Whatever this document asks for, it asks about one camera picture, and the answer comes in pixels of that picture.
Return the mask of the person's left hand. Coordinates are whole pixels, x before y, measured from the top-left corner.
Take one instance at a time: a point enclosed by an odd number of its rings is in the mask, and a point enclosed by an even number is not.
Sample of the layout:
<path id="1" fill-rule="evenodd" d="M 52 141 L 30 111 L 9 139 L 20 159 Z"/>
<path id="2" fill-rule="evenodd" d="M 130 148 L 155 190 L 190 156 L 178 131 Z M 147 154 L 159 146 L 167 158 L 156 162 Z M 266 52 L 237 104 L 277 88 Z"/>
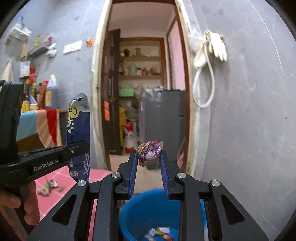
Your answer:
<path id="1" fill-rule="evenodd" d="M 23 202 L 23 207 L 25 210 L 24 220 L 28 225 L 37 225 L 40 221 L 40 212 L 38 206 L 38 199 L 36 194 L 36 183 L 35 181 L 28 184 L 29 195 Z M 7 223 L 11 227 L 15 227 L 15 223 L 9 217 L 6 208 L 16 209 L 21 206 L 20 197 L 15 196 L 14 194 L 8 193 L 4 190 L 1 190 L 1 213 Z"/>

